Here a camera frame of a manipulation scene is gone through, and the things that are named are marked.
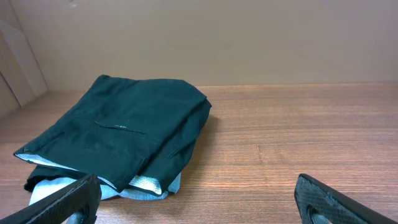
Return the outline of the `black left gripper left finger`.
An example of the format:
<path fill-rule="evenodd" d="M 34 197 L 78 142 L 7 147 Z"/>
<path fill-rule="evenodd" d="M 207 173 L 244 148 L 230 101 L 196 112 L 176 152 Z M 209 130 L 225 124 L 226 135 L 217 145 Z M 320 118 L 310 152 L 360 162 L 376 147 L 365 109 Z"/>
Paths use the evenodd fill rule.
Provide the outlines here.
<path fill-rule="evenodd" d="M 9 215 L 2 224 L 79 223 L 96 221 L 101 201 L 100 181 L 97 175 L 87 175 L 53 194 Z"/>

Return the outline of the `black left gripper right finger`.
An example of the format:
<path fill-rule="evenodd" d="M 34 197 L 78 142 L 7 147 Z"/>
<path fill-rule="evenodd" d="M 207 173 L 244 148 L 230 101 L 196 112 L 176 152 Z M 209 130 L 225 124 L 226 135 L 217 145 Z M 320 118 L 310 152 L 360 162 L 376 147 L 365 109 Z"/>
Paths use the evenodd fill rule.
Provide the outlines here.
<path fill-rule="evenodd" d="M 294 198 L 303 224 L 397 224 L 307 174 L 298 176 Z"/>

